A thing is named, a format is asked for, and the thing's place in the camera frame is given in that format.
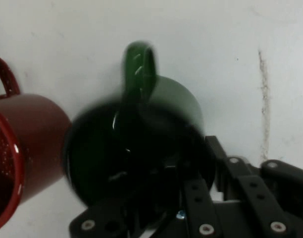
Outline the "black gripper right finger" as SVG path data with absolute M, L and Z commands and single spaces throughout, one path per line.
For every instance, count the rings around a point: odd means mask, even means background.
M 226 238 L 303 238 L 303 170 L 279 160 L 255 167 L 224 152 L 216 136 L 205 144 L 223 193 L 220 223 Z

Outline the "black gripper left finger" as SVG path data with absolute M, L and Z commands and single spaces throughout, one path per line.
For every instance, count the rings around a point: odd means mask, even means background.
M 69 225 L 72 238 L 220 238 L 217 213 L 202 179 L 152 179 L 90 206 Z

